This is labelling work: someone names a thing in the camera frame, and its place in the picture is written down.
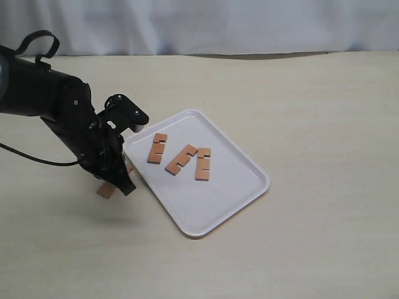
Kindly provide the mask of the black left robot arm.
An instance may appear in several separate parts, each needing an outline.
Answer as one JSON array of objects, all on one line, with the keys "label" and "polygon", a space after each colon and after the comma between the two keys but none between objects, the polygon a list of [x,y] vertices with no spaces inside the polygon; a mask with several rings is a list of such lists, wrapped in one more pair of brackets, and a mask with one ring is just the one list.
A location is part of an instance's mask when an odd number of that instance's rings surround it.
[{"label": "black left robot arm", "polygon": [[141,124],[136,111],[129,98],[117,94],[97,113],[87,83],[1,47],[1,113],[40,117],[84,170],[124,195],[136,186],[125,166],[121,133]]}]

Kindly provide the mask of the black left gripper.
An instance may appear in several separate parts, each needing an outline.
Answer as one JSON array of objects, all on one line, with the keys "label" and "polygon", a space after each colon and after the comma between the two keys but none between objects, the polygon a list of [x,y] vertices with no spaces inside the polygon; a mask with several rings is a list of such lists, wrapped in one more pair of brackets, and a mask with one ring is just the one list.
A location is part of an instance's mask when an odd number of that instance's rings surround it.
[{"label": "black left gripper", "polygon": [[127,173],[122,155],[123,138],[111,127],[105,127],[99,139],[91,144],[89,152],[79,158],[79,165],[94,176],[113,184],[124,196],[136,190],[136,185]]}]

